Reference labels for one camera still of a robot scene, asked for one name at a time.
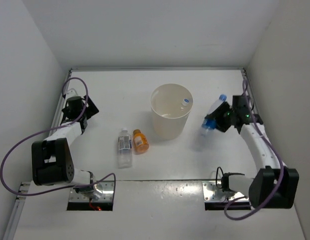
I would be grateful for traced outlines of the clear bottle blue label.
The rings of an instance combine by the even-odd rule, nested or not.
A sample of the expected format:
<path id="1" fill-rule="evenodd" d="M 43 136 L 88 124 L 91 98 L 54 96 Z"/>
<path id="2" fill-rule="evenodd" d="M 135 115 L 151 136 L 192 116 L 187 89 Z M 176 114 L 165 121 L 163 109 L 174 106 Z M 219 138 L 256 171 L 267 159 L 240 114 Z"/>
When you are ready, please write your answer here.
<path id="1" fill-rule="evenodd" d="M 225 102 L 227 99 L 227 96 L 224 94 L 221 94 L 219 98 L 211 105 L 207 115 L 212 114 L 220 105 Z M 200 135 L 202 137 L 207 137 L 211 131 L 213 131 L 216 128 L 216 120 L 213 120 L 212 118 L 205 118 L 200 129 Z"/>

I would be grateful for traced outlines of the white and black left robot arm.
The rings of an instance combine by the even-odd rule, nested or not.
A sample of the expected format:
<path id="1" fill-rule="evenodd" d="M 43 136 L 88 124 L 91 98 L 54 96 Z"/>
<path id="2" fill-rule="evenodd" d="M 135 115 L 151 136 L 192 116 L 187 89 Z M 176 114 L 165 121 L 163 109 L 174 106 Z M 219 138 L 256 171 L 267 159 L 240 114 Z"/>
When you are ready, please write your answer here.
<path id="1" fill-rule="evenodd" d="M 65 100 L 60 128 L 32 144 L 33 181 L 38 186 L 74 185 L 80 192 L 80 186 L 90 185 L 94 176 L 90 171 L 74 167 L 70 145 L 85 132 L 88 120 L 99 110 L 90 98 L 85 103 L 85 97 L 73 88 L 67 91 Z"/>

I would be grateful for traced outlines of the clear unlabelled plastic bottle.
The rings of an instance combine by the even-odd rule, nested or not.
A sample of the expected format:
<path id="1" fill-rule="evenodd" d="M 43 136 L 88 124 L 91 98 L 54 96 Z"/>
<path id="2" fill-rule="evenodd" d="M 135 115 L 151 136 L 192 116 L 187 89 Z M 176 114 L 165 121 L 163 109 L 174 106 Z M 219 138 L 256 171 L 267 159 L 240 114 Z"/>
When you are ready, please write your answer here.
<path id="1" fill-rule="evenodd" d="M 169 118 L 179 118 L 191 109 L 191 102 L 189 99 L 184 98 L 181 100 L 176 100 L 169 105 L 168 108 L 168 117 Z"/>

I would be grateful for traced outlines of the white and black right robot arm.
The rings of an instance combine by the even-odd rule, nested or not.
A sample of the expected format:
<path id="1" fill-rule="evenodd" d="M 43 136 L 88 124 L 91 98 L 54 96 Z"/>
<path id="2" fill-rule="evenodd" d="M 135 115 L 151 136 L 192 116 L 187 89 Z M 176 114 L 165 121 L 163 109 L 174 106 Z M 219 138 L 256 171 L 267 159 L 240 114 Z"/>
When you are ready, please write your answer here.
<path id="1" fill-rule="evenodd" d="M 202 129 L 226 132 L 234 127 L 248 146 L 253 157 L 257 175 L 248 178 L 243 173 L 223 173 L 218 188 L 223 192 L 240 192 L 248 197 L 252 206 L 266 209 L 289 209 L 293 206 L 299 174 L 288 168 L 267 144 L 268 137 L 258 114 L 250 113 L 243 95 L 235 95 L 232 104 L 222 94 L 212 104 Z"/>

